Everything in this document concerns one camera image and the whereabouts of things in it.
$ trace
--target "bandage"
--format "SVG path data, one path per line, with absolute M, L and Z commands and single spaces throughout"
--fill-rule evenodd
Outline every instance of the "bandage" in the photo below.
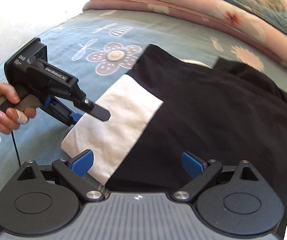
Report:
M 19 111 L 18 109 L 16 109 L 17 114 L 18 114 L 18 120 L 17 123 L 19 124 L 25 124 L 28 122 L 28 117 L 21 111 Z

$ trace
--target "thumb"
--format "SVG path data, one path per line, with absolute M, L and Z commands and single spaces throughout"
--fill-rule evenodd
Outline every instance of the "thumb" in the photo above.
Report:
M 0 97 L 6 96 L 9 102 L 13 104 L 19 103 L 20 99 L 15 88 L 9 84 L 0 82 Z

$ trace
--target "finger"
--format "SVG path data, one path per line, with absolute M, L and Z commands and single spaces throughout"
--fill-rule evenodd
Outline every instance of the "finger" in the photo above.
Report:
M 19 103 L 20 99 L 15 88 L 9 84 L 0 82 L 0 97 L 6 96 L 9 102 L 13 104 Z
M 17 130 L 19 128 L 19 124 L 10 119 L 2 111 L 0 111 L 0 123 L 10 130 Z
M 19 111 L 18 109 L 16 109 L 17 114 L 18 114 L 18 121 L 17 123 L 19 124 L 25 124 L 28 122 L 29 118 L 25 115 L 25 113 Z
M 8 129 L 6 126 L 0 123 L 0 132 L 3 134 L 10 134 L 11 130 Z
M 35 118 L 36 109 L 30 107 L 30 108 L 25 109 L 24 113 L 28 118 Z
M 6 115 L 12 119 L 14 122 L 18 122 L 18 114 L 17 114 L 17 111 L 16 109 L 14 108 L 8 108 L 6 110 Z

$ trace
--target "white fabric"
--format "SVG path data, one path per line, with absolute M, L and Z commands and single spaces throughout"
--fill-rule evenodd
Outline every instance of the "white fabric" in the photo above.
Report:
M 205 63 L 202 63 L 200 61 L 196 61 L 196 60 L 193 60 L 193 59 L 180 59 L 181 61 L 183 62 L 186 62 L 186 63 L 190 63 L 190 64 L 195 64 L 195 65 L 200 65 L 200 66 L 204 66 L 204 67 L 208 67 L 210 68 L 208 65 L 206 65 Z
M 91 149 L 94 164 L 88 173 L 105 185 L 162 103 L 132 77 L 123 75 L 96 102 L 110 111 L 109 121 L 84 114 L 61 148 L 70 157 Z

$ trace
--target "black cable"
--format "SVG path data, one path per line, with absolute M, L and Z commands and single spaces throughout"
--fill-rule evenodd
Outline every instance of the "black cable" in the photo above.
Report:
M 14 133 L 13 133 L 12 131 L 11 131 L 11 136 L 12 136 L 12 141 L 13 141 L 13 143 L 14 143 L 14 147 L 15 147 L 15 151 L 16 151 L 16 155 L 17 155 L 18 164 L 19 164 L 19 167 L 21 167 L 20 158 L 19 158 L 19 154 L 18 154 L 16 142 L 15 142 Z

